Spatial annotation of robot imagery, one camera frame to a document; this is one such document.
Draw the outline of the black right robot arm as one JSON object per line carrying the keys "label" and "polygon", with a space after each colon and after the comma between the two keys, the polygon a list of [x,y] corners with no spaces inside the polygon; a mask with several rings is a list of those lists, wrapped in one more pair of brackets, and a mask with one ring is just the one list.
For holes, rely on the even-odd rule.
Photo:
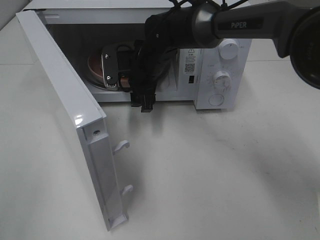
{"label": "black right robot arm", "polygon": [[289,57],[297,75],[320,86],[320,7],[273,1],[244,6],[212,0],[174,1],[166,12],[149,16],[145,39],[134,44],[128,83],[130,103],[143,113],[153,110],[156,69],[174,49],[216,47],[223,39],[271,39],[280,58]]}

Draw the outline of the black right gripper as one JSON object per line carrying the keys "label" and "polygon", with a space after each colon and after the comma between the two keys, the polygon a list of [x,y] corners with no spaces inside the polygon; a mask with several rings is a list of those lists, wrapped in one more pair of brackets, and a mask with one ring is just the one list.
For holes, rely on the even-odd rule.
{"label": "black right gripper", "polygon": [[160,24],[145,30],[145,39],[102,48],[101,66],[106,89],[130,92],[131,107],[150,113],[156,102],[158,82],[167,74],[177,54],[170,26]]}

